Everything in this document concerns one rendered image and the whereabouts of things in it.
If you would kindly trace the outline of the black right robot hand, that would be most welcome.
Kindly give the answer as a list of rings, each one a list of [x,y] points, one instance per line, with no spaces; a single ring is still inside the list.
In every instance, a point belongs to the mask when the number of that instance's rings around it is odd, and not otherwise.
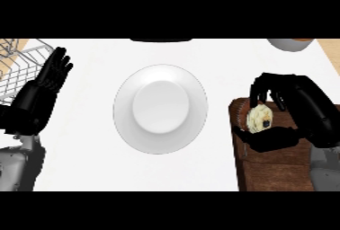
[[[233,131],[256,152],[264,153],[299,144],[305,138],[317,148],[340,146],[340,110],[323,89],[305,75],[264,73],[251,88],[251,108],[267,102],[268,92],[282,111],[289,111],[298,129],[274,127],[258,133]]]

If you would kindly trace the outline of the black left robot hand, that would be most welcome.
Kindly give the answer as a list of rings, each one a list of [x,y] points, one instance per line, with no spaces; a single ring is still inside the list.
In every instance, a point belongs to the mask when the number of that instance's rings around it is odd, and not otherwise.
[[[73,69],[67,49],[57,47],[39,76],[20,89],[11,105],[0,105],[0,129],[11,135],[38,136],[51,119],[58,93]]]

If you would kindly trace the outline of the cream frosted cupcake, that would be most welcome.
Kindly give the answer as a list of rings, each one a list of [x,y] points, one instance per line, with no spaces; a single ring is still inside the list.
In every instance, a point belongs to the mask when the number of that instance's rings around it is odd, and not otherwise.
[[[265,104],[258,104],[248,112],[246,126],[252,133],[271,128],[274,120],[273,109]]]

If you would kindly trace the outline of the brown wooden tray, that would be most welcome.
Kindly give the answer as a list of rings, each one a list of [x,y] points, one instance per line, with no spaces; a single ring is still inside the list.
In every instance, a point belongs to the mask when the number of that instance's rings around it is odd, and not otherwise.
[[[293,147],[258,153],[233,134],[240,191],[340,191],[340,152],[307,139]]]

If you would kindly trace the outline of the white oval plate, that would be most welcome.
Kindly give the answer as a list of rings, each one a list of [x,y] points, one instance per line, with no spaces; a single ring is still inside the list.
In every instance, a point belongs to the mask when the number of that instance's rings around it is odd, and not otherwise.
[[[208,95],[194,74],[180,66],[153,65],[140,69],[120,87],[115,126],[138,151],[163,155],[194,141],[208,112]]]

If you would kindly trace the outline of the grey round bowl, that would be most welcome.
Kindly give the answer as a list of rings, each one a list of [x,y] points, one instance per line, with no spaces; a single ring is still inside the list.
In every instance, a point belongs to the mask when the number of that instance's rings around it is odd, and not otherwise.
[[[277,49],[290,52],[302,51],[313,41],[314,39],[268,39],[268,42]]]

